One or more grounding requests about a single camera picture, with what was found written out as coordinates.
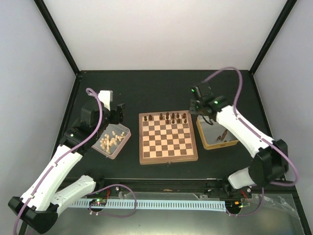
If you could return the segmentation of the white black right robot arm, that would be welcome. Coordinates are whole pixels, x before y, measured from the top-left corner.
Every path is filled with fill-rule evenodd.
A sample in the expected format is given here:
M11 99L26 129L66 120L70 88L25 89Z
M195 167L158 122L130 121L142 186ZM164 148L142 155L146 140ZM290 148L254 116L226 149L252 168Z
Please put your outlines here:
M222 185L225 196L234 197L248 186L264 187L282 177L289 169L288 147L283 140L275 141L248 122L223 96L215 96L208 85L191 87L194 99L189 112L207 116L228 130L249 152L252 161L248 167L227 177Z

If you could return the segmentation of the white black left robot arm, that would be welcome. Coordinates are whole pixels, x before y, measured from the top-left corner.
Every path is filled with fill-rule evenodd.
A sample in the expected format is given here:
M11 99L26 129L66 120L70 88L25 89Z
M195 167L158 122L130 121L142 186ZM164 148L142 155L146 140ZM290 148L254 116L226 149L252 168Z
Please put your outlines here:
M70 170L96 144L110 124L120 124L124 120L124 104L108 109L108 102L86 103L81 116L64 133L60 144L38 179L22 195L13 196L9 208L20 220L44 234L55 224L59 215L73 202L92 193L100 195L105 183L100 174L81 176L76 182L58 191L60 184Z

